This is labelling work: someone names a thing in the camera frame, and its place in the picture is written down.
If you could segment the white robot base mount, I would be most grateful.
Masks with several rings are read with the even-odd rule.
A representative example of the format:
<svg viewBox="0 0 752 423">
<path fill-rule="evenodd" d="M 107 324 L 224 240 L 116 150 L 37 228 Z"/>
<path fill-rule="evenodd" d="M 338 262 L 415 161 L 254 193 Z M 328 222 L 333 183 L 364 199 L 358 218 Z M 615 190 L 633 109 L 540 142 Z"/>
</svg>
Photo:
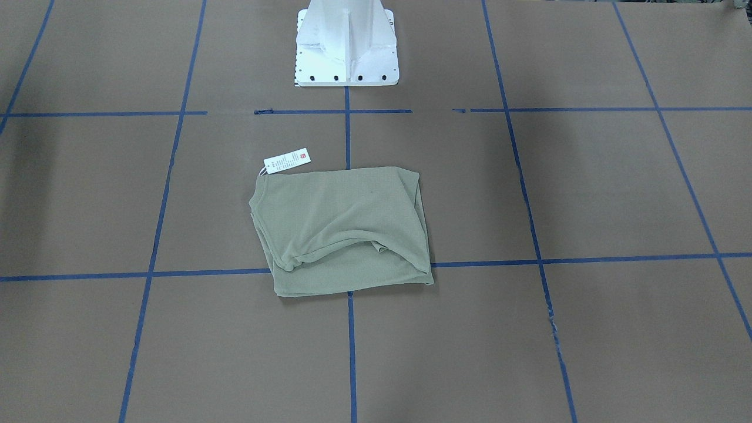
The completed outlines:
<svg viewBox="0 0 752 423">
<path fill-rule="evenodd" d="M 398 84 L 394 15 L 383 2 L 311 1 L 296 24 L 298 88 Z"/>
</svg>

